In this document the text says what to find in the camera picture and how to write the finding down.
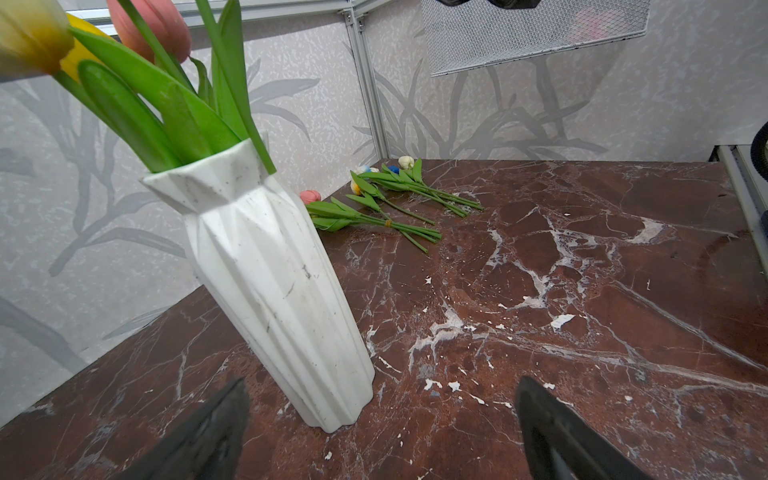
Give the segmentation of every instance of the gray floral wallpaper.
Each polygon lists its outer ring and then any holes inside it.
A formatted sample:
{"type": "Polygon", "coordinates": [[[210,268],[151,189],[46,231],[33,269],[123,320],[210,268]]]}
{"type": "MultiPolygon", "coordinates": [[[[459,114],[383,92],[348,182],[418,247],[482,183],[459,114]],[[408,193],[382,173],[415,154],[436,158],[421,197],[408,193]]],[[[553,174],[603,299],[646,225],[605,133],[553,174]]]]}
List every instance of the gray floral wallpaper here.
{"type": "Polygon", "coordinates": [[[654,0],[644,37],[437,78],[419,0],[366,35],[392,156],[705,161],[768,121],[764,25],[763,0],[654,0]]]}
{"type": "MultiPolygon", "coordinates": [[[[329,194],[368,154],[356,152],[368,124],[340,15],[244,34],[251,108],[280,181],[329,194]]],[[[210,62],[193,35],[193,56],[210,62]]],[[[144,174],[50,78],[0,84],[0,425],[199,285],[180,218],[144,174]]]]}

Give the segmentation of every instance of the brown marble surface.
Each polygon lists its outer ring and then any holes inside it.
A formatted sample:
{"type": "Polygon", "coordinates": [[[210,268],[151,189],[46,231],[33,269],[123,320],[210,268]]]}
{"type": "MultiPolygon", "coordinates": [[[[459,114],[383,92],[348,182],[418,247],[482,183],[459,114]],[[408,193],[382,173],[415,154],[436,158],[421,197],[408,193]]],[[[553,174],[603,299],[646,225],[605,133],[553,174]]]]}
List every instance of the brown marble surface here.
{"type": "Polygon", "coordinates": [[[528,478],[522,375],[657,478],[766,477],[768,285],[723,165],[426,166],[487,207],[393,196],[428,256],[323,234],[377,370],[355,425],[304,425],[200,288],[0,430],[0,477],[108,477],[244,376],[238,478],[528,478]]]}

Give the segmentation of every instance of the white vase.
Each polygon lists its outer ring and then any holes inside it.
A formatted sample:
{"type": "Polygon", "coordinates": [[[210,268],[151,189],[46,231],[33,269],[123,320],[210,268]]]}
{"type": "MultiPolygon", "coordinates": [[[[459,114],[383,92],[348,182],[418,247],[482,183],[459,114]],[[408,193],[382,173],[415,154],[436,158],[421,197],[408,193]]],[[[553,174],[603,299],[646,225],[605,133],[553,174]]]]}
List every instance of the white vase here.
{"type": "Polygon", "coordinates": [[[306,208],[251,140],[141,183],[184,216],[187,257],[304,422],[354,423],[373,364],[306,208]]]}

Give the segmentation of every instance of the wire mesh basket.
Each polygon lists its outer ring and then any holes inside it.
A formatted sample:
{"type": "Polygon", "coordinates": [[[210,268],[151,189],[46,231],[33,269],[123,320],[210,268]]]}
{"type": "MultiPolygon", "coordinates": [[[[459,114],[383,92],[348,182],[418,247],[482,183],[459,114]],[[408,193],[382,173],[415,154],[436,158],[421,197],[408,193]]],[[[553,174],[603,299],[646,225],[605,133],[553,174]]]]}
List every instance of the wire mesh basket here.
{"type": "Polygon", "coordinates": [[[432,77],[639,37],[650,11],[650,0],[541,0],[522,10],[421,2],[432,77]]]}

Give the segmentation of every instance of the black object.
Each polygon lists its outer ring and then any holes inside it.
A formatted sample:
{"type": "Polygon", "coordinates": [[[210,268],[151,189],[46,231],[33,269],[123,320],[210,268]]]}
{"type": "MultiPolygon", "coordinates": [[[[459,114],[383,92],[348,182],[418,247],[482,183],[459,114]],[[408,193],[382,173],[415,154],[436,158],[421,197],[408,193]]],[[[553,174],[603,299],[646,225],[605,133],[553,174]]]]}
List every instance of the black object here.
{"type": "Polygon", "coordinates": [[[766,145],[768,144],[768,124],[763,125],[752,140],[752,147],[750,148],[750,156],[752,157],[752,165],[755,166],[755,170],[761,177],[768,181],[768,159],[766,159],[766,145]]]}
{"type": "Polygon", "coordinates": [[[534,480],[651,480],[533,378],[520,380],[515,408],[534,480]]]}
{"type": "MultiPolygon", "coordinates": [[[[449,7],[455,7],[462,3],[469,2],[469,0],[437,0],[443,5],[449,7]]],[[[536,8],[541,0],[488,0],[493,5],[504,10],[519,10],[522,8],[536,8]]]]}
{"type": "Polygon", "coordinates": [[[250,400],[229,382],[146,455],[112,480],[229,480],[243,451],[250,400]]]}

